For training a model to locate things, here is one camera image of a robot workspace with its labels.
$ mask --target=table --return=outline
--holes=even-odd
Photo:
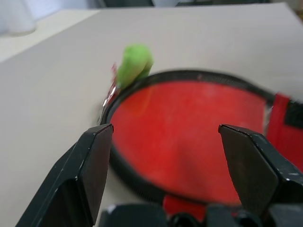
[[[0,63],[2,226],[17,223],[55,161],[96,124],[111,66],[136,42],[151,48],[152,72],[222,71],[303,100],[303,27],[283,3],[102,9]],[[110,171],[101,208],[125,202],[141,200]]]

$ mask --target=black plastic part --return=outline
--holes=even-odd
[[[303,129],[303,104],[290,101],[285,113],[285,124]]]
[[[303,204],[275,204],[269,208],[269,213],[272,218],[271,226],[303,226]]]
[[[103,211],[99,227],[168,227],[162,207],[132,204],[109,207]]]
[[[235,220],[241,227],[262,227],[260,218],[245,210],[240,210],[235,217]]]
[[[201,223],[187,213],[178,213],[169,221],[169,227],[199,227],[200,225]]]
[[[120,104],[128,98],[131,94],[136,91],[143,89],[157,83],[165,83],[171,81],[196,81],[196,82],[210,82],[224,84],[238,89],[242,89],[248,92],[252,92],[262,98],[264,98],[269,105],[273,104],[275,96],[259,87],[246,82],[240,78],[215,73],[207,71],[198,70],[178,70],[178,71],[168,71],[158,74],[148,76],[144,79],[135,81],[125,90],[123,90],[105,109],[101,124],[110,123],[110,120],[115,112],[115,110],[120,106]],[[184,198],[183,195],[176,195],[172,192],[167,192],[164,189],[153,185],[152,183],[146,181],[142,176],[138,175],[136,171],[124,160],[124,158],[119,154],[119,151],[112,144],[110,165],[115,171],[115,173],[121,178],[122,181],[126,183],[135,193],[137,193],[142,198],[148,201],[154,201],[162,204],[163,198],[166,194],[171,194],[182,199],[192,201],[195,203],[206,204],[211,201],[197,201],[194,198]]]
[[[111,124],[87,130],[52,167],[17,227],[90,227],[106,182]]]
[[[207,207],[205,217],[206,227],[238,227],[232,213],[221,204],[212,204]]]
[[[303,202],[303,175],[260,133],[221,125],[225,156],[243,207],[262,215],[270,203]]]

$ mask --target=white table surface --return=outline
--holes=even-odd
[[[160,70],[223,71],[303,99],[303,27],[285,4],[108,9],[0,63],[0,223],[14,226],[89,127],[134,42]],[[139,202],[109,172],[101,208]]]

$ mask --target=circular frame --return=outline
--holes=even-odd
[[[105,108],[102,115],[101,124],[110,123],[115,110],[125,99],[127,99],[134,92],[153,84],[175,80],[194,80],[197,82],[212,82],[228,85],[254,93],[264,98],[267,101],[268,105],[272,105],[275,99],[275,95],[235,76],[198,70],[167,71],[137,80],[125,90],[123,90]],[[131,188],[136,194],[138,194],[145,200],[162,204],[164,196],[169,194],[198,204],[211,203],[211,201],[197,201],[193,198],[187,198],[183,195],[168,192],[146,181],[138,173],[136,173],[136,171],[123,159],[114,144],[112,144],[111,147],[109,162],[114,172],[121,178],[121,180],[126,183],[126,185]]]

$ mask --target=green toy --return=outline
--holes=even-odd
[[[124,89],[136,79],[147,77],[152,65],[153,56],[147,46],[143,44],[127,46],[116,75],[117,88]]]

